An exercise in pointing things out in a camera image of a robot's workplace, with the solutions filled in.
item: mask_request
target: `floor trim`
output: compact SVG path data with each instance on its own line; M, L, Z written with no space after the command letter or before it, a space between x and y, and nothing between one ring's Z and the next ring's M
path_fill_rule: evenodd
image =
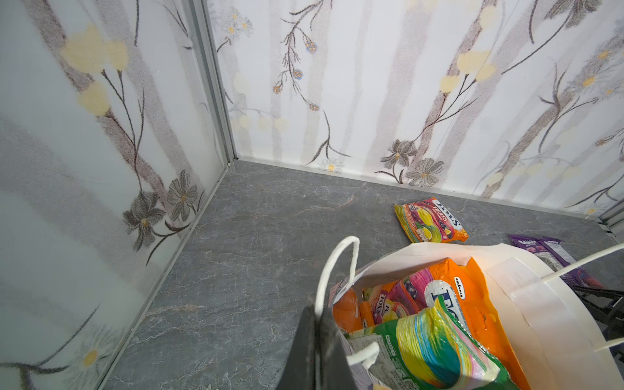
M223 178L225 177L226 173L228 173L229 168L230 168L230 163L228 162L225 168L223 169L223 172L219 176L219 179L217 180L214 187L212 188L212 191L210 192L209 196L206 198L201 209L199 209L197 215L193 219L193 222L191 222L190 230L188 231L188 234L184 236L184 239L182 241L180 241L178 248L175 250L171 259L169 259L169 263L165 267L164 271L160 274L160 277L158 278L158 280L154 283L154 287L152 287L152 290L150 291L147 299L145 300L145 303L143 304L143 306L141 306L141 309L139 309L139 312L137 316L135 317L135 319L133 320L131 327L129 328L129 330L126 332L126 334L122 338L123 343L120 342L121 346L117 347L117 350L115 351L115 354L116 354L115 358L112 360L111 363L109 363L109 366L105 369L105 374L102 376L102 379L100 380L98 386L96 387L97 390L103 390L104 386L106 385L106 382L109 380L110 375L112 374L115 366L119 362L119 359L122 357L126 347L130 343L132 336L134 336L134 333L137 330L137 325L140 324L141 321L143 321L145 314L147 313L150 306L152 305L152 302L154 302L154 298L156 297L156 294L158 293L158 291L160 291L160 288L165 282L165 279L167 279L167 276L171 272L173 265L178 260L178 257L180 256L182 250L184 249L184 246L186 245L188 239L191 237L191 234L193 233L195 227L197 226L197 223L199 223L199 220L201 219L203 213L208 208L208 204L212 200L212 197L215 196L215 192L217 192L217 189L219 188L219 184L221 184L221 182L223 181Z
M482 198L482 197L479 197L477 195L469 195L469 194L466 194L466 193L453 192L453 191L443 191L443 190L438 190L436 188L423 188L423 189L419 189L418 188L417 189L417 188L414 188L414 187L407 187L405 185L401 185L401 184L398 184L398 183L387 182L385 180L379 180L379 179L375 179L375 178L371 178L371 177L363 177L363 176L359 176L359 175L353 175L353 174L350 174L350 173L334 173L334 172L328 172L328 171L325 171L325 170L320 170L320 169L315 169L315 168L303 167L303 166L295 165L295 164L287 164L287 163L282 163L282 162L262 160L262 159L258 159L258 158L239 157L239 160L248 161L248 162L255 162L255 163L260 163L260 164L265 164L265 165L272 165L274 167L302 170L302 171L305 171L305 172L320 173L322 175L350 178L350 179L353 179L353 180L359 180L360 182L369 182L369 183L375 183L375 184L383 184L383 185L389 185L389 186L392 186L392 187L401 187L401 188L413 189L413 190L417 190L417 191L426 191L426 192L431 192L431 193L435 193L435 194L439 194L439 195L447 195L447 196L451 196L451 197L470 199L470 200L479 200L481 202L487 202L487 203L496 203L498 205L525 208L525 209L528 209L528 210L533 210L533 211L538 211L538 212L552 213L552 214L558 214L558 215L566 215L568 217L587 219L587 220L596 221L598 223L602 222L598 217L596 217L594 215L570 213L570 212L565 212L565 211L561 211L561 210L555 210L553 208L545 208L545 207L539 207L539 206L534 206L534 205L524 205L524 204L521 204L521 203L510 202L508 200Z

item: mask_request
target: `green candy package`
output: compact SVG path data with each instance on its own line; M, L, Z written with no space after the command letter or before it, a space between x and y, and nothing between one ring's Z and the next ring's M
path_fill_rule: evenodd
M518 390L500 361L453 318L441 296L431 308L355 331L347 341L355 351L379 344L369 372L392 390Z

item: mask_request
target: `floral wallpaper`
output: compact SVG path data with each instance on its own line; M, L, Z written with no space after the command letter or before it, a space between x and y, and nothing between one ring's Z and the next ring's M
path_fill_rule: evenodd
M182 3L8 0L0 383L91 390L225 170Z
M624 3L208 0L239 156L599 215Z

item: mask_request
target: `daisy print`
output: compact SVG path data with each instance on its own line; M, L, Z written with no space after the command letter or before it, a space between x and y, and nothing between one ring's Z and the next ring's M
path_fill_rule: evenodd
M64 380L67 389L93 388L119 342L118 332L106 326L95 329L86 337L67 368Z
M326 158L321 161L321 168L329 172L340 173L343 167L344 165L335 158Z

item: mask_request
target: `white paper bag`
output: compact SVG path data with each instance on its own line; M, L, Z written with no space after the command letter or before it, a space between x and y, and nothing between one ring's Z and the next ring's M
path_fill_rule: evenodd
M490 300L533 390L624 389L605 339L583 303L560 278L543 282L541 278L552 270L535 255L514 246L415 243L334 285L329 305L352 286L361 291L389 283L447 257L458 265L466 265L471 257L479 264ZM347 355L354 353L346 341L343 347ZM361 366L352 368L360 388L377 382L363 374Z

